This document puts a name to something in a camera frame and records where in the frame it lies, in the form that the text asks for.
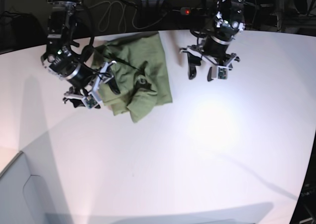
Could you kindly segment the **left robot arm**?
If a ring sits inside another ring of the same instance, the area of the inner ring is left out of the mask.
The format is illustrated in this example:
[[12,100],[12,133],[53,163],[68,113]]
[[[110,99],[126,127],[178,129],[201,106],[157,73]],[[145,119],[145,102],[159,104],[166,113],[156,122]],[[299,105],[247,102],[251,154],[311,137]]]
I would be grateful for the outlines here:
[[207,19],[204,26],[199,30],[190,30],[196,37],[196,44],[180,48],[180,52],[187,55],[190,80],[196,77],[197,67],[202,62],[210,66],[207,80],[213,81],[227,79],[228,73],[233,69],[233,62],[240,61],[237,54],[229,54],[227,50],[236,34],[245,29],[244,2],[245,0],[217,0],[210,11],[205,12]]

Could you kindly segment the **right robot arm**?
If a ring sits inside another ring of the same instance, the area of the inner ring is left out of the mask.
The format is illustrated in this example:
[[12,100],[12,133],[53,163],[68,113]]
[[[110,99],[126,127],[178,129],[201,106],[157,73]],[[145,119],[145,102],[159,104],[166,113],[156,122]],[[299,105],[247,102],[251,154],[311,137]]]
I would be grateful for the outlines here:
[[48,63],[46,69],[60,80],[67,81],[71,87],[64,93],[63,103],[70,101],[75,108],[100,109],[104,103],[99,93],[101,85],[109,84],[115,92],[118,87],[111,66],[116,61],[102,63],[98,69],[86,65],[94,52],[94,38],[80,54],[72,47],[79,47],[73,40],[76,22],[77,3],[70,1],[53,2],[52,13],[48,19],[46,51],[41,56],[42,64]]

